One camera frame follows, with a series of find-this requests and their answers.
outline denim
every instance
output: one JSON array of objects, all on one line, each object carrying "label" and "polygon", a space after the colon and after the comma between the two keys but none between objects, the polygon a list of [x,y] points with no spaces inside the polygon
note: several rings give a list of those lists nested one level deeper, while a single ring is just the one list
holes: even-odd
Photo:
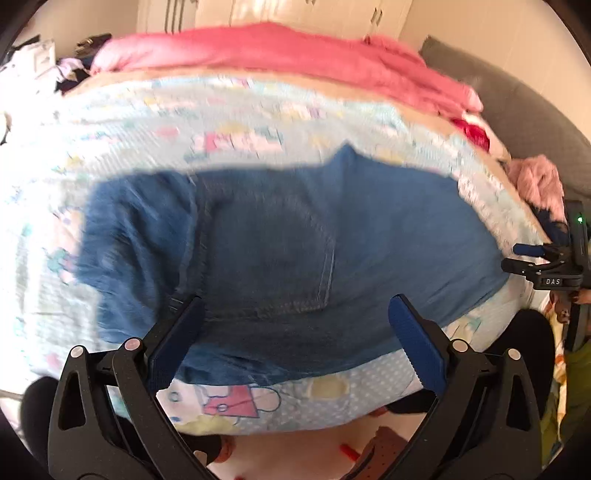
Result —
[{"label": "denim", "polygon": [[455,180],[345,145],[293,170],[172,171],[99,184],[76,275],[102,293],[102,336],[143,336],[168,298],[206,302],[177,378],[271,385],[400,348],[404,293],[445,326],[507,281],[502,254]]},{"label": "denim", "polygon": [[550,219],[549,210],[540,210],[531,204],[530,208],[552,243],[561,247],[567,247],[570,245],[569,229],[565,223],[553,222]]}]

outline floor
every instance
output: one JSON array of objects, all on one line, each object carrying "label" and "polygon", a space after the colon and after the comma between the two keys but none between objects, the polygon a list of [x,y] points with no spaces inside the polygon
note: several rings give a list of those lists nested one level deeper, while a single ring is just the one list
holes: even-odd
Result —
[{"label": "floor", "polygon": [[409,439],[423,418],[423,414],[386,413],[326,430],[236,437],[236,450],[230,459],[213,465],[211,470],[221,480],[339,479],[353,466],[339,450],[342,443],[361,453],[381,425]]}]

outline cartoon print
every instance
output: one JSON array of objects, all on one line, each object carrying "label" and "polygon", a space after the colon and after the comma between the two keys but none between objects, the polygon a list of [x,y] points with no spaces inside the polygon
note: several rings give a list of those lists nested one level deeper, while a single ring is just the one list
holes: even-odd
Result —
[{"label": "cartoon print", "polygon": [[64,368],[64,362],[60,360],[60,358],[57,356],[57,353],[55,352],[48,353],[45,356],[45,362],[49,371],[56,374],[59,374]]},{"label": "cartoon print", "polygon": [[156,398],[171,421],[187,424],[200,416],[257,419],[261,412],[272,412],[281,405],[281,397],[272,388],[250,385],[216,387],[189,385],[174,379]]},{"label": "cartoon print", "polygon": [[261,108],[266,116],[286,121],[309,121],[326,118],[326,112],[305,103],[283,102],[272,109]]},{"label": "cartoon print", "polygon": [[382,125],[381,127],[378,127],[378,131],[390,138],[397,138],[400,136],[400,132],[390,125]]},{"label": "cartoon print", "polygon": [[419,140],[424,141],[427,144],[431,144],[434,147],[448,153],[448,155],[451,156],[451,158],[457,158],[460,154],[460,150],[457,146],[453,144],[451,138],[447,139],[442,135],[439,135],[435,132],[428,130],[427,128],[422,127],[415,127],[413,129],[413,134],[415,137],[415,142]]},{"label": "cartoon print", "polygon": [[76,257],[63,248],[58,248],[47,257],[47,268],[57,274],[61,281],[69,285],[74,281],[74,263]]},{"label": "cartoon print", "polygon": [[486,178],[488,182],[491,184],[495,192],[500,192],[501,190],[505,190],[505,186],[501,183],[501,181],[496,177],[496,175],[492,174],[489,170],[485,171]]},{"label": "cartoon print", "polygon": [[479,316],[467,313],[451,323],[446,329],[446,334],[449,338],[459,338],[470,343],[481,323],[482,319]]},{"label": "cartoon print", "polygon": [[156,98],[146,97],[144,103],[150,107],[153,112],[159,113],[183,113],[192,112],[197,106],[195,102],[191,100],[180,100],[172,98]]},{"label": "cartoon print", "polygon": [[51,170],[56,173],[59,173],[61,175],[65,175],[69,170],[76,169],[76,168],[81,167],[83,165],[84,165],[84,161],[80,157],[74,155],[73,157],[71,157],[71,156],[68,157],[65,165],[54,167]]},{"label": "cartoon print", "polygon": [[240,151],[255,154],[278,153],[282,151],[281,137],[271,127],[253,128],[233,133],[206,132],[193,137],[191,153],[185,160],[207,158],[217,151]]},{"label": "cartoon print", "polygon": [[12,195],[8,198],[8,203],[18,203],[23,197],[23,190],[20,187],[12,187]]},{"label": "cartoon print", "polygon": [[178,127],[160,127],[154,131],[154,135],[160,138],[175,139],[178,136]]},{"label": "cartoon print", "polygon": [[200,415],[188,423],[175,423],[174,428],[187,435],[233,435],[239,433],[233,419]]},{"label": "cartoon print", "polygon": [[113,141],[113,139],[111,138],[111,136],[106,133],[106,132],[94,132],[91,134],[86,134],[83,135],[82,137],[80,137],[80,140],[83,141],[91,141],[91,140],[108,140],[108,141]]},{"label": "cartoon print", "polygon": [[310,135],[310,146],[314,147],[320,152],[331,152],[335,148],[333,141],[322,135]]},{"label": "cartoon print", "polygon": [[207,83],[216,87],[231,89],[245,89],[251,88],[252,86],[252,80],[250,79],[237,79],[223,76],[208,79]]},{"label": "cartoon print", "polygon": [[205,99],[207,106],[226,105],[227,102],[221,97],[208,97]]},{"label": "cartoon print", "polygon": [[378,145],[374,149],[374,153],[372,154],[373,158],[377,158],[384,163],[390,163],[392,165],[402,165],[404,160],[393,150],[390,150],[387,147],[382,147]]},{"label": "cartoon print", "polygon": [[63,207],[53,213],[54,229],[51,245],[46,250],[47,267],[57,274],[63,283],[74,281],[74,266],[83,223],[83,213],[79,209]]},{"label": "cartoon print", "polygon": [[312,400],[336,400],[349,394],[349,381],[339,374],[313,378],[308,387]]}]

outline black clamp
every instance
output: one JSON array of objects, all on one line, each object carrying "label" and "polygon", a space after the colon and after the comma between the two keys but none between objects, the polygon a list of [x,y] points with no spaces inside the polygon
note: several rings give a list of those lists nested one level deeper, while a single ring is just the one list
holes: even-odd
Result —
[{"label": "black clamp", "polygon": [[583,204],[566,200],[564,205],[570,245],[563,247],[554,244],[516,244],[513,247],[515,255],[544,258],[548,263],[537,265],[533,262],[506,258],[501,262],[504,272],[523,275],[534,284],[535,290],[576,291],[588,283],[588,238]]},{"label": "black clamp", "polygon": [[[56,480],[216,478],[155,399],[197,340],[204,305],[198,297],[173,300],[169,313],[145,338],[130,338],[118,350],[71,350],[51,415],[49,468]],[[449,341],[404,296],[391,300],[388,317],[419,379],[438,400],[380,480],[535,478],[541,468],[539,418],[519,352],[491,357],[463,340]],[[119,387],[135,432],[120,428],[108,385]],[[126,434],[137,438],[132,442]],[[365,468],[369,464],[347,478],[363,477]]]}]

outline pink fleece blanket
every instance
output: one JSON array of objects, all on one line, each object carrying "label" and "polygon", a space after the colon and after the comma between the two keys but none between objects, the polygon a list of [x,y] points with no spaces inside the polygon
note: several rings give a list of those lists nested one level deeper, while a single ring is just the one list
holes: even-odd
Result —
[{"label": "pink fleece blanket", "polygon": [[553,222],[566,223],[564,190],[556,165],[544,155],[538,155],[511,160],[505,170],[521,198],[540,210],[549,210]]},{"label": "pink fleece blanket", "polygon": [[270,70],[337,80],[447,117],[483,108],[470,86],[429,69],[417,53],[387,37],[340,40],[273,23],[111,40],[96,55],[92,73],[179,66]]}]

